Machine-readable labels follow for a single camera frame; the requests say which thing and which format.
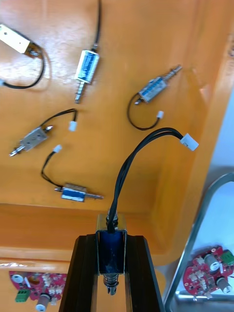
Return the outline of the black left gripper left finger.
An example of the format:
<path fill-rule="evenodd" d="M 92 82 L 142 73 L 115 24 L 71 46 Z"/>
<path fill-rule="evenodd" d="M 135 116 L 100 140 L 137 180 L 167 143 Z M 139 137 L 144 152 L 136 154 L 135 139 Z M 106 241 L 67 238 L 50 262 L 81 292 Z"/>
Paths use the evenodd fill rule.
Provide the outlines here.
<path fill-rule="evenodd" d="M 97 294 L 97 236 L 81 235 L 75 241 L 59 311 L 95 312 Z"/>

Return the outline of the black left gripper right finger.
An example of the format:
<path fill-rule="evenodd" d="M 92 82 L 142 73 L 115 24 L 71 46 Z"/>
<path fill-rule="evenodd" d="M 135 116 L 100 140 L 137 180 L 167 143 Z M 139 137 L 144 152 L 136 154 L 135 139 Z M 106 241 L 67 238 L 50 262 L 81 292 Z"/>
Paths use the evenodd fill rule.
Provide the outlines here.
<path fill-rule="evenodd" d="M 128 312 L 165 311 L 148 242 L 141 235 L 127 235 L 125 295 Z"/>

